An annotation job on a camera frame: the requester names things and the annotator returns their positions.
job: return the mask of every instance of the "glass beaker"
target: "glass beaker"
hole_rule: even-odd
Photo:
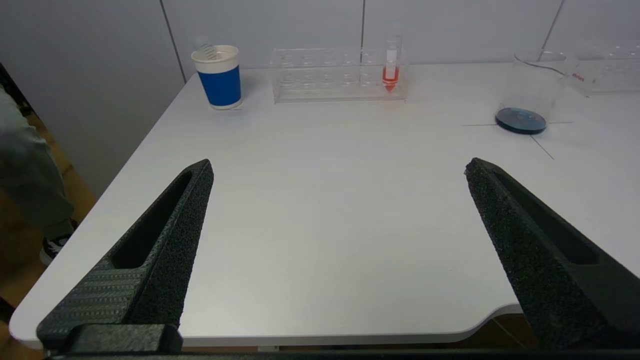
[[[495,114],[496,123],[520,134],[538,134],[566,78],[566,56],[552,51],[521,51],[513,55],[507,86]]]

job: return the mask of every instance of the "sneaker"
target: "sneaker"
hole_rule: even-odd
[[[75,220],[71,220],[71,226],[74,230],[78,227],[78,223]],[[51,264],[51,261],[58,255],[62,247],[65,246],[71,234],[59,236],[53,240],[42,239],[42,249],[40,249],[40,261],[44,265]]]

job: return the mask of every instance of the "wooden floor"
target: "wooden floor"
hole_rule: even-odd
[[[95,204],[89,191],[73,166],[60,150],[55,139],[35,115],[28,116],[29,123],[47,140],[56,163],[63,174],[67,197],[75,206],[74,219],[81,222]],[[45,270],[38,253],[42,235],[38,229],[25,223],[15,204],[0,192],[0,296],[17,306]],[[529,324],[522,315],[499,316],[490,320],[473,336],[450,344],[411,344],[342,347],[282,347],[281,351],[308,351],[324,349],[408,349],[408,348],[537,348]],[[186,348],[187,351],[254,352],[255,347],[241,348]],[[28,349],[11,338],[8,327],[0,323],[0,360],[41,359],[42,351]]]

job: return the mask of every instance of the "paper cup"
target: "paper cup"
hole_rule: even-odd
[[[216,110],[235,108],[242,102],[238,48],[230,45],[216,45],[214,48],[215,60],[208,60],[198,51],[191,53],[191,59],[211,107]]]

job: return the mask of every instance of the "red liquid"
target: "red liquid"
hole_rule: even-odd
[[[384,68],[382,68],[382,82],[385,84],[385,88],[387,89],[387,92],[393,91],[393,89],[396,87],[396,84],[398,84],[398,73],[399,73],[399,69],[396,66],[396,73],[394,74],[394,77],[388,78],[387,67],[385,66]]]

